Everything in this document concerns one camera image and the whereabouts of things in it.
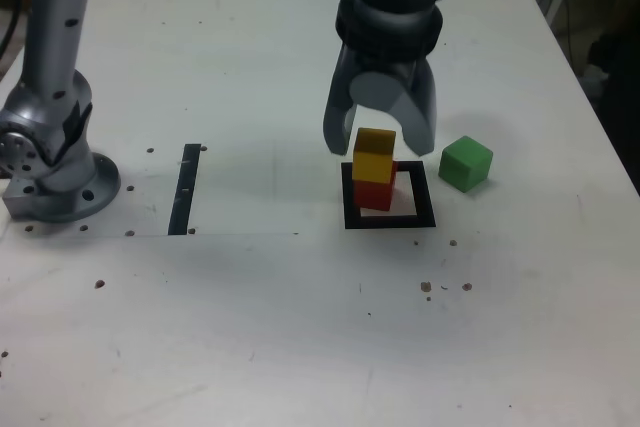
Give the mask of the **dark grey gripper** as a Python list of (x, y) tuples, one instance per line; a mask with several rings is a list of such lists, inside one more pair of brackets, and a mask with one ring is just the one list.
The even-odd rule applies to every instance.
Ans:
[(359, 54), (343, 44), (323, 120), (324, 140), (332, 154), (345, 156), (348, 151), (356, 104), (393, 117), (415, 155), (434, 150), (435, 84), (426, 59), (393, 62)]

